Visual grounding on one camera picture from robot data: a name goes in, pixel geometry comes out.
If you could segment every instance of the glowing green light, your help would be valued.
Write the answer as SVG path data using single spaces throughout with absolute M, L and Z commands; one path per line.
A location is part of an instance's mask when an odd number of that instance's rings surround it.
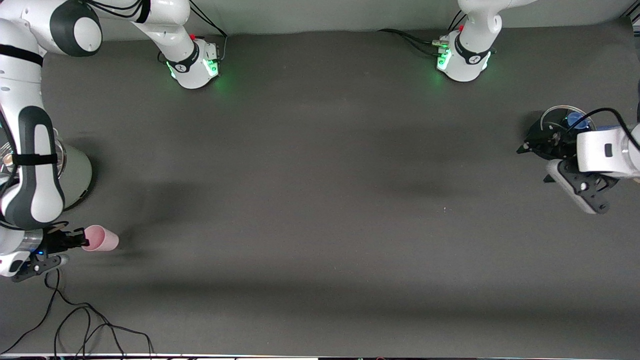
M 491 51 L 486 55 L 486 60 L 484 61 L 484 65 L 482 65 L 482 69 L 486 69 L 486 66 L 489 64 L 489 58 L 491 57 Z
M 451 50 L 447 49 L 446 52 L 440 55 L 443 59 L 438 61 L 438 69 L 445 70 L 447 65 L 449 64 L 449 60 L 451 59 Z
M 175 79 L 175 74 L 173 73 L 173 69 L 171 68 L 171 65 L 169 65 L 169 62 L 166 62 L 166 66 L 169 68 L 169 71 L 171 72 L 171 77 Z
M 216 66 L 215 61 L 202 59 L 202 63 L 204 64 L 205 69 L 207 69 L 209 76 L 214 77 L 218 75 L 218 67 Z

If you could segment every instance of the black velcro strap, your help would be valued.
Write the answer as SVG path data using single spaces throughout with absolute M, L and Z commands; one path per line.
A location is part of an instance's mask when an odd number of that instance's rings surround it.
M 142 6 L 140 8 L 140 16 L 136 22 L 143 23 L 147 21 L 147 17 L 149 17 L 149 12 L 151 11 L 151 0 L 142 0 Z
M 33 166 L 45 164 L 57 164 L 58 155 L 38 155 L 38 154 L 12 154 L 11 158 L 15 165 Z
M 22 60 L 31 61 L 42 66 L 42 56 L 31 51 L 20 49 L 19 47 L 11 45 L 0 45 L 0 55 L 11 56 L 12 58 L 18 58 Z

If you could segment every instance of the table surface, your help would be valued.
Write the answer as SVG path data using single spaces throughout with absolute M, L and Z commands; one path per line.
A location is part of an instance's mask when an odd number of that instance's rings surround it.
M 586 215 L 515 152 L 558 104 L 635 123 L 632 40 L 627 20 L 505 29 L 465 84 L 388 33 L 234 36 L 222 76 L 192 91 L 148 41 L 48 55 L 47 111 L 97 176 L 62 219 L 121 238 L 70 251 L 65 291 L 158 352 L 637 359 L 640 184 Z M 3 348 L 48 294 L 0 282 Z M 52 351 L 70 310 L 15 351 Z M 92 349 L 116 350 L 106 334 Z

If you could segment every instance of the blue lid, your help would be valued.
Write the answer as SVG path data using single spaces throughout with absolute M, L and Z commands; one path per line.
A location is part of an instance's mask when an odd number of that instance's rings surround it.
M 581 113 L 578 113 L 576 111 L 570 113 L 569 115 L 566 116 L 566 121 L 567 123 L 569 123 L 569 126 L 575 124 L 576 121 L 580 120 L 580 118 L 583 115 Z M 589 120 L 584 119 L 580 124 L 577 124 L 575 126 L 575 129 L 586 129 L 589 126 Z

